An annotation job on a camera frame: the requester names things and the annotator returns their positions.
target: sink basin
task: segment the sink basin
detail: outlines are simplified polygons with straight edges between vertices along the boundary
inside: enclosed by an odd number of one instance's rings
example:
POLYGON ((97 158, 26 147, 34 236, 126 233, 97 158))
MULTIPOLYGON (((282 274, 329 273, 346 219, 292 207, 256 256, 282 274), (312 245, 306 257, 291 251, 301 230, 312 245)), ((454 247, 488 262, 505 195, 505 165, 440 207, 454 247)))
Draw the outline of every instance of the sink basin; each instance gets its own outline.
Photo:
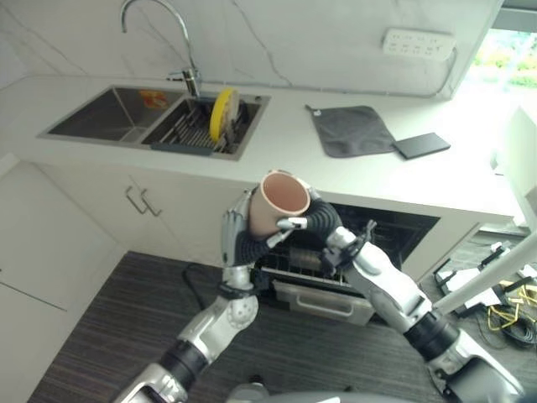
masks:
POLYGON ((47 134, 136 141, 184 92, 111 86, 47 134))
POLYGON ((235 120, 214 143, 209 122, 217 96, 110 86, 39 137, 238 160, 270 98, 241 94, 235 120))

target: dark carpet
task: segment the dark carpet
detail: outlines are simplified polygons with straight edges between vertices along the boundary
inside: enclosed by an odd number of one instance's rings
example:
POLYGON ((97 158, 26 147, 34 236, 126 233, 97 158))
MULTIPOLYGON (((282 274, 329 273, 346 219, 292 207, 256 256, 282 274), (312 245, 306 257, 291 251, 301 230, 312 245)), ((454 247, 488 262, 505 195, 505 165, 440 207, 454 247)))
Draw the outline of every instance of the dark carpet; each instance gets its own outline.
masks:
MULTIPOLYGON (((474 237, 474 243, 454 254, 450 265, 475 266, 487 256, 484 245, 489 241, 474 237)), ((108 402, 146 364, 158 359, 198 312, 181 279, 186 265, 127 254, 29 402, 108 402)), ((204 299, 212 301, 220 271, 207 267, 193 272, 191 278, 204 299)), ((432 279, 422 286, 431 299, 440 297, 432 279)), ((487 333, 483 318, 484 336, 495 348, 484 347, 526 388, 536 384, 536 352, 516 349, 501 336, 487 333)), ((483 344, 476 317, 460 324, 483 344)), ((418 402, 443 401, 421 357, 392 329, 379 323, 357 327, 265 305, 253 325, 201 376, 189 402, 223 402, 252 374, 262 375, 271 393, 343 390, 352 385, 360 391, 418 402)))

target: faucet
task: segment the faucet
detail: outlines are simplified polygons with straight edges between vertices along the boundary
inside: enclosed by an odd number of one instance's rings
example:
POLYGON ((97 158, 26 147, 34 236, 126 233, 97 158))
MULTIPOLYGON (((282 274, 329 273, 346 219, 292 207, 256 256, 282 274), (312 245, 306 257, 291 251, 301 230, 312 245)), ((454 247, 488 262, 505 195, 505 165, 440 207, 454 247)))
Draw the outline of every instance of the faucet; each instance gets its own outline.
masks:
MULTIPOLYGON (((130 7, 131 4, 136 2, 137 0, 125 0, 121 6, 121 9, 119 10, 119 18, 121 20, 121 30, 122 32, 127 32, 127 25, 125 24, 125 16, 127 14, 127 9, 130 7)), ((177 20, 177 23, 181 27, 181 31, 183 31, 183 37, 185 38, 185 44, 186 49, 188 49, 188 58, 190 61, 190 68, 184 69, 182 71, 183 78, 185 79, 186 87, 188 88, 188 92, 198 98, 200 96, 200 91, 198 90, 198 85, 196 80, 199 78, 199 72, 196 69, 196 65, 194 64, 194 59, 192 59, 192 48, 190 46, 190 39, 188 36, 188 30, 186 29, 185 20, 181 17, 181 14, 172 6, 167 0, 151 0, 155 3, 160 4, 164 8, 166 8, 177 20)))

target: white countertop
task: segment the white countertop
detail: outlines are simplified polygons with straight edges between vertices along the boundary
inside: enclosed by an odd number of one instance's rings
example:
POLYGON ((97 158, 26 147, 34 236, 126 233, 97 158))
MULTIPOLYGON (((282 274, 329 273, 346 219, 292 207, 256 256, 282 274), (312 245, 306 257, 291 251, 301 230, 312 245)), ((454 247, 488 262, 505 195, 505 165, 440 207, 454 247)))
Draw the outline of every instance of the white countertop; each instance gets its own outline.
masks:
MULTIPOLYGON (((168 81, 41 76, 0 91, 0 155, 52 165, 118 165, 255 183, 274 168, 309 181, 333 202, 446 215, 473 212, 483 222, 514 214, 514 199, 489 168, 493 140, 516 104, 503 97, 459 94, 454 101, 358 96, 239 87, 272 97, 239 161, 84 144, 36 136, 111 84, 177 87, 168 81), (334 159, 321 147, 312 107, 373 107, 396 139, 436 132, 451 148, 415 160, 396 153, 334 159)), ((218 92, 222 86, 202 85, 218 92)))

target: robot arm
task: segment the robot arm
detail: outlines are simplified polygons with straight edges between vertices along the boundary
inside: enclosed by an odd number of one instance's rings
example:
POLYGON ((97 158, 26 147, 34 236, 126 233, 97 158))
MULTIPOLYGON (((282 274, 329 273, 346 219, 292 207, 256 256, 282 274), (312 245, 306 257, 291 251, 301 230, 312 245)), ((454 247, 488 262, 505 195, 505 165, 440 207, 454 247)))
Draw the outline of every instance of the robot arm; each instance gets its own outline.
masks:
POLYGON ((409 340, 435 375, 446 381, 446 393, 472 402, 513 401, 524 394, 519 382, 500 363, 464 331, 433 311, 418 286, 391 264, 386 253, 369 242, 374 225, 354 235, 342 226, 334 208, 322 201, 313 188, 309 190, 308 214, 279 220, 281 232, 264 241, 254 240, 248 233, 252 191, 246 191, 224 214, 225 267, 219 296, 187 325, 158 363, 150 364, 121 392, 115 403, 186 401, 200 373, 257 315, 258 301, 249 280, 249 265, 297 229, 312 231, 326 242, 328 270, 340 270, 388 325, 409 340))
POLYGON ((198 313, 158 363, 151 363, 113 400, 114 403, 185 402, 188 390, 235 336, 258 313, 250 282, 250 264, 286 239, 292 229, 258 241, 248 233, 248 208, 253 191, 245 191, 222 220, 222 282, 218 297, 198 313))
POLYGON ((515 401, 520 383, 466 332, 451 325, 418 286, 369 242, 368 225, 356 237, 344 227, 326 240, 330 266, 340 270, 391 327, 421 354, 435 376, 446 382, 446 395, 459 401, 515 401))

